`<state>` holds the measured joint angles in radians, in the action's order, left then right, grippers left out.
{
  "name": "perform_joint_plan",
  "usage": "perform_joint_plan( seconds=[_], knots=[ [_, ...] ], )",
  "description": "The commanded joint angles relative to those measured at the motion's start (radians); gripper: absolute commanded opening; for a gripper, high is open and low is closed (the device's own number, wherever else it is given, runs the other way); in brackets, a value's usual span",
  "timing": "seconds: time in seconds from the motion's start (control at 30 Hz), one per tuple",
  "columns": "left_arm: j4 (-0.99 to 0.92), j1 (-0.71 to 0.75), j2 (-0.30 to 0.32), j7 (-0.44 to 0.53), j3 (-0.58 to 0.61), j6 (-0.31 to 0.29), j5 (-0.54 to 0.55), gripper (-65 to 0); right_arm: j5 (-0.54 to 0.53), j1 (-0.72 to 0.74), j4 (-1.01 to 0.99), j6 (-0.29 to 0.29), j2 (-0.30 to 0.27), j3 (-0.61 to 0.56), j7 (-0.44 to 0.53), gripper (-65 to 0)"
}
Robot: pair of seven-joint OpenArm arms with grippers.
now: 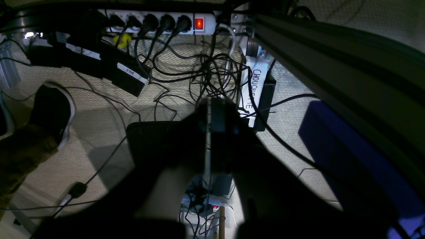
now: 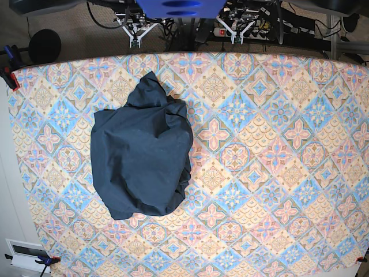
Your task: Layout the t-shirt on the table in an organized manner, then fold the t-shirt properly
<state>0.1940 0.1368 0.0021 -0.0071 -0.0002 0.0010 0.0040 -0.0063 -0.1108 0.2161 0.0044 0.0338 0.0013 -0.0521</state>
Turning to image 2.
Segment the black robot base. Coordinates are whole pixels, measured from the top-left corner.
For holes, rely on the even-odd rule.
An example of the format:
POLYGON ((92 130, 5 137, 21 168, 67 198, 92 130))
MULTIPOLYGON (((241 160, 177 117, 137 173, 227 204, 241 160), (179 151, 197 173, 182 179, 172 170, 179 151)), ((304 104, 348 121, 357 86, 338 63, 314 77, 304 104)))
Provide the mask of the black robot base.
POLYGON ((290 0, 297 7, 312 12, 335 16, 351 16, 354 13, 368 17, 368 1, 360 0, 290 0))
POLYGON ((20 16, 31 17, 69 10, 83 0, 10 0, 9 8, 20 16))

